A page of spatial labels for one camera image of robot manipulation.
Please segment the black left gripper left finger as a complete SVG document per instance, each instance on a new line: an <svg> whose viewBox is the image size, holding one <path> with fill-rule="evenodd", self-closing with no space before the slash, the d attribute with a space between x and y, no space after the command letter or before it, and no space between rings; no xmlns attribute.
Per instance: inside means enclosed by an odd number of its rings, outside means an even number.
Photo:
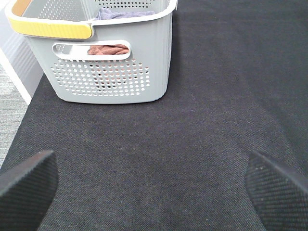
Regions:
<svg viewBox="0 0 308 231"><path fill-rule="evenodd" d="M36 231L58 188L53 151L42 151L0 176L0 229Z"/></svg>

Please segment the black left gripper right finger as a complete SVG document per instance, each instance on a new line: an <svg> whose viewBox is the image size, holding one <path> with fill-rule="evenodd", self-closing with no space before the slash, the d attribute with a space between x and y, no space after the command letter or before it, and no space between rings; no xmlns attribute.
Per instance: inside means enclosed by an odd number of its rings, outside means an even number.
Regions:
<svg viewBox="0 0 308 231"><path fill-rule="evenodd" d="M297 170L264 152L252 151L245 187L266 230L308 229L308 179Z"/></svg>

